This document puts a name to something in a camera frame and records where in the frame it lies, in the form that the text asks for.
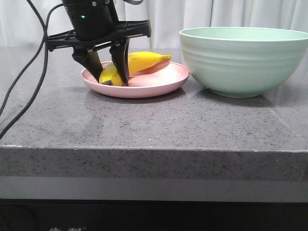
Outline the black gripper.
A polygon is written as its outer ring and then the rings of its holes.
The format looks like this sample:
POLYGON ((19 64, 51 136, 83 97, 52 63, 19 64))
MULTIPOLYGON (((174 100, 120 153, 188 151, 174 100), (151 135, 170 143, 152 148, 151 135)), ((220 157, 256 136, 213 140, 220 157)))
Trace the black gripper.
MULTIPOLYGON (((48 36, 48 49, 83 47, 93 49, 106 42, 116 43, 109 52, 122 81, 129 80, 129 39, 151 36, 149 20, 120 21, 113 0, 64 0, 65 11, 73 26, 72 30, 48 36)), ((74 49, 73 59, 86 68, 99 83, 103 66, 96 51, 74 49)))

